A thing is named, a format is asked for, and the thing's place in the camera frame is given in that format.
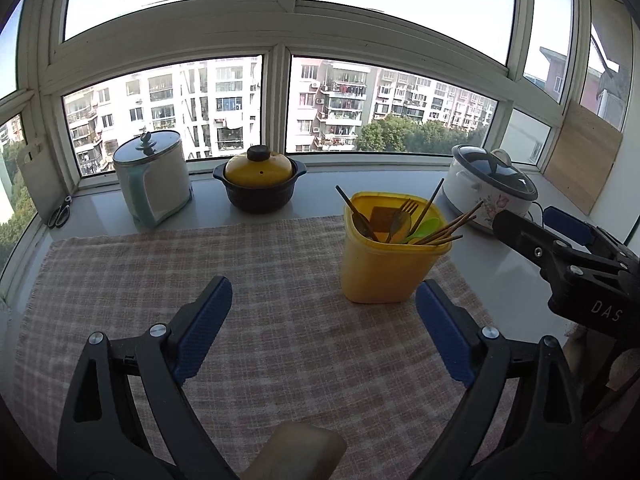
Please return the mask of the left gloved hand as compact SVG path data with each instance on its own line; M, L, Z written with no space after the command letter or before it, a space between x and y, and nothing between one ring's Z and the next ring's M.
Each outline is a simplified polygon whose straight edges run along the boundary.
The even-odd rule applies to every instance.
M306 422L282 422L241 479L329 479L347 450L335 431Z

